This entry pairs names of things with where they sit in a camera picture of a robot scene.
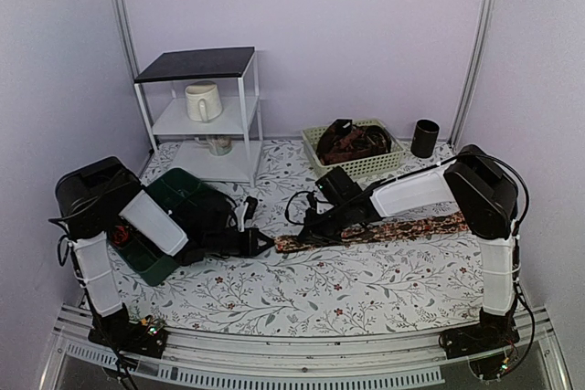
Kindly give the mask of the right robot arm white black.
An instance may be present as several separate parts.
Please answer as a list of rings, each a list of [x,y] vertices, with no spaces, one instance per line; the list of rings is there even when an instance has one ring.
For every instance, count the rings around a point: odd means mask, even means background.
[[[470,144],[442,163],[378,180],[367,188],[361,188],[341,167],[316,185],[331,207],[323,213],[308,210],[298,236],[316,245],[340,241],[342,231],[354,225],[375,223],[422,206],[456,203],[480,246],[482,311],[490,315],[473,328],[473,342],[479,349],[491,350],[507,336],[503,316],[516,306],[518,232],[527,213],[517,206],[518,196],[527,188],[513,168]]]

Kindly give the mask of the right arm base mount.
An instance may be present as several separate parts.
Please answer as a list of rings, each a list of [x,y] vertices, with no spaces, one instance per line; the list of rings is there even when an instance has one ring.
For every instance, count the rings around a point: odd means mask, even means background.
[[[472,373],[483,381],[497,380],[508,372],[517,357],[519,340],[511,311],[497,316],[480,310],[479,323],[448,329],[439,335],[439,345],[448,359],[500,350],[469,362]]]

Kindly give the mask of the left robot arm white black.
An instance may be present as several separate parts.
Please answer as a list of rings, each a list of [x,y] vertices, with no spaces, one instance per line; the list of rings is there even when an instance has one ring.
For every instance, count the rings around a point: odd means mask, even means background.
[[[112,156],[63,176],[53,224],[66,232],[80,285],[101,320],[101,334],[129,347],[136,330],[119,296],[108,250],[113,248],[148,285],[207,256],[253,258],[272,238],[248,226],[257,201],[241,204],[182,168],[150,184]]]

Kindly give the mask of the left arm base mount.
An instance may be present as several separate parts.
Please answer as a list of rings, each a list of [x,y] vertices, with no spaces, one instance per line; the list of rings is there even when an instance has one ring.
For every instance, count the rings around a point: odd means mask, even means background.
[[[161,359],[166,347],[168,331],[140,322],[130,322],[128,317],[94,317],[88,340],[124,353]]]

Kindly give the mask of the cream floral patterned tie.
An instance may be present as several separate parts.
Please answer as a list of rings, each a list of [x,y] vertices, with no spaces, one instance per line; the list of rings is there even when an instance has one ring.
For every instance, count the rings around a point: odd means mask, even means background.
[[[314,248],[340,245],[367,244],[385,241],[414,241],[432,235],[451,235],[469,230],[463,214],[432,216],[417,220],[392,220],[368,227],[350,227],[336,237],[309,234],[304,237],[278,236],[274,246],[278,253],[290,254]]]

